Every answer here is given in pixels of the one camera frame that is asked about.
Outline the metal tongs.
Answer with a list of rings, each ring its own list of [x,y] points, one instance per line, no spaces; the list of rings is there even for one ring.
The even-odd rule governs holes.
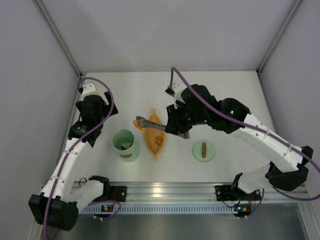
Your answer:
[[[143,127],[143,128],[152,128],[152,129],[156,129],[162,132],[167,133],[166,131],[166,125],[161,124],[161,123],[156,123],[153,121],[149,121],[141,116],[137,116],[136,120],[138,122],[138,124]],[[172,135],[181,137],[183,139],[189,139],[190,138],[190,133],[186,132],[186,133],[172,133]]]

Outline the left aluminium frame post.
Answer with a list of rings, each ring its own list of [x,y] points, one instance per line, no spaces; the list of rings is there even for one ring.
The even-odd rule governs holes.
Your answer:
[[[68,60],[69,64],[71,65],[73,71],[77,75],[77,77],[80,79],[83,76],[83,73],[81,72],[80,68],[78,67],[70,49],[68,48],[60,30],[58,29],[54,19],[52,18],[50,12],[48,11],[46,5],[44,4],[43,0],[33,0],[32,1],[35,6],[37,7],[41,17],[47,24],[48,28],[50,29],[51,33],[53,34],[55,40],[57,41],[59,47],[63,51],[66,59]]]

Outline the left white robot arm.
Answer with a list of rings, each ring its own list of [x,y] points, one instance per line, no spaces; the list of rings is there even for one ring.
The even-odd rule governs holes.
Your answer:
[[[91,202],[111,199],[110,180],[103,176],[91,176],[72,192],[77,172],[89,163],[86,155],[100,136],[106,118],[118,114],[112,94],[106,91],[104,95],[84,93],[83,100],[76,102],[79,117],[69,129],[61,159],[41,192],[31,195],[28,201],[35,221],[44,227],[70,231],[79,213]]]

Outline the orange boat-shaped tray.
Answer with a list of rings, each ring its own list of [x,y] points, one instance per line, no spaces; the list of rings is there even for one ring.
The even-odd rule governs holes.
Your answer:
[[[151,114],[148,118],[149,121],[151,122],[155,122],[158,124],[163,124],[162,120],[160,119],[160,117],[157,114],[157,110],[155,108],[151,109]],[[158,145],[155,143],[155,139],[156,137],[161,137],[163,138],[163,142],[162,145]],[[148,148],[148,150],[152,153],[153,155],[153,159],[157,160],[159,153],[161,152],[164,143],[165,143],[165,139],[166,139],[166,133],[154,128],[145,128],[144,130],[144,142],[146,144],[146,147]]]

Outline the aluminium mounting rail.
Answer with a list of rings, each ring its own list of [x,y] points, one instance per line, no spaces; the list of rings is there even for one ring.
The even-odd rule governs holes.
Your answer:
[[[209,204],[217,201],[216,186],[227,183],[215,182],[111,182],[111,186],[126,186],[127,204]],[[284,192],[295,198],[308,198],[304,185],[294,191]],[[265,188],[262,203],[298,203],[281,195],[272,187]]]

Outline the right controller board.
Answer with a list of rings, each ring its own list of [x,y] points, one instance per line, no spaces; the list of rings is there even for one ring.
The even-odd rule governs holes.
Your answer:
[[[238,220],[247,220],[252,212],[252,207],[249,205],[238,205],[233,208],[233,214]]]

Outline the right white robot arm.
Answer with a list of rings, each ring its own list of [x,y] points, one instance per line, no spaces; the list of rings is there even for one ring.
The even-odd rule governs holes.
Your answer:
[[[307,180],[309,170],[306,158],[312,157],[311,147],[294,147],[285,142],[263,125],[248,107],[234,98],[216,100],[204,85],[193,84],[192,88],[216,110],[246,125],[236,124],[213,112],[189,88],[175,83],[165,91],[175,99],[174,104],[166,108],[166,133],[187,135],[194,126],[208,125],[213,130],[242,140],[270,161],[254,171],[237,174],[231,191],[244,195],[258,189],[274,187],[291,192]]]

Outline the brown food in cup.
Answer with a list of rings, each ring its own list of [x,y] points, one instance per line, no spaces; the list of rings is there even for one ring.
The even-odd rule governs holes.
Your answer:
[[[125,151],[131,148],[131,146],[133,145],[133,142],[127,142],[125,144],[120,145],[120,150],[121,151]]]

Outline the controller board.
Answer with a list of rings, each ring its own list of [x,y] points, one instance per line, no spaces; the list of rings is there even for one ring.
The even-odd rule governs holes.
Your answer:
[[[93,218],[101,222],[107,219],[112,219],[119,212],[119,208],[113,205],[102,205],[99,214],[94,214]]]
[[[238,205],[233,208],[233,214],[238,220],[247,220],[252,212],[252,207],[249,205]]]

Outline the green lid with handle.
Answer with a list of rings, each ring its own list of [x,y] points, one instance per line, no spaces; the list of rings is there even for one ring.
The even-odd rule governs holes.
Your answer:
[[[202,140],[194,144],[192,147],[192,155],[197,161],[208,163],[214,159],[216,149],[212,143]]]

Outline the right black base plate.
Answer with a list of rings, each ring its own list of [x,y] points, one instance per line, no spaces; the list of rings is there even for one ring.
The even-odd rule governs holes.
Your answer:
[[[260,201],[262,194],[259,190],[252,193],[245,193],[231,184],[216,185],[214,187],[217,201],[247,201],[250,197],[252,201]]]

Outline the small red food pieces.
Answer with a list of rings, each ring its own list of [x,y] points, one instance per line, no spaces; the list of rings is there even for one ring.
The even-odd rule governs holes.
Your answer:
[[[155,143],[158,144],[158,145],[162,145],[163,144],[163,138],[159,137],[159,136],[156,136],[155,137]]]

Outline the aluminium frame post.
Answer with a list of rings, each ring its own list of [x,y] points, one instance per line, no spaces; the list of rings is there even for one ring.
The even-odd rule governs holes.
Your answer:
[[[47,24],[48,28],[50,29],[51,33],[53,34],[55,40],[57,41],[59,47],[63,51],[66,59],[68,60],[69,64],[71,65],[73,71],[77,75],[77,77],[80,79],[83,76],[83,73],[81,72],[80,68],[78,67],[70,49],[68,48],[60,30],[58,29],[54,19],[52,18],[50,12],[48,11],[46,5],[44,4],[43,0],[33,0],[32,1],[35,6],[37,7],[41,17]]]
[[[278,30],[276,31],[276,34],[274,35],[274,38],[272,39],[270,45],[268,46],[265,54],[263,55],[263,58],[258,65],[256,69],[256,73],[258,76],[261,75],[262,71],[264,70],[265,66],[267,65],[268,61],[272,57],[273,53],[277,49],[278,45],[280,44],[282,38],[284,37],[287,29],[291,25],[293,19],[299,12],[301,6],[303,5],[305,1],[304,0],[294,0],[292,5],[290,6],[287,14],[285,15],[283,21],[281,22]]]

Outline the orange food piece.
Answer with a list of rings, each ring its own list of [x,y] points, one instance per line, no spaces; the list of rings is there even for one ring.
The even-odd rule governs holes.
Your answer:
[[[144,127],[141,127],[141,126],[138,124],[137,120],[134,120],[134,121],[133,121],[133,124],[134,124],[134,126],[135,126],[137,129],[139,129],[141,132],[144,132],[144,131],[145,131],[145,128],[144,128]]]

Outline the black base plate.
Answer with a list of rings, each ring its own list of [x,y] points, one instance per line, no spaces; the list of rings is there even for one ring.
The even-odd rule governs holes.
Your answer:
[[[102,196],[99,198],[99,201],[118,201],[120,203],[126,202],[127,198],[127,186],[109,186],[106,190],[103,191]]]
[[[259,190],[252,193],[245,193],[231,184],[216,185],[214,187],[217,201],[247,201],[250,197],[252,201],[260,201],[262,194]]]

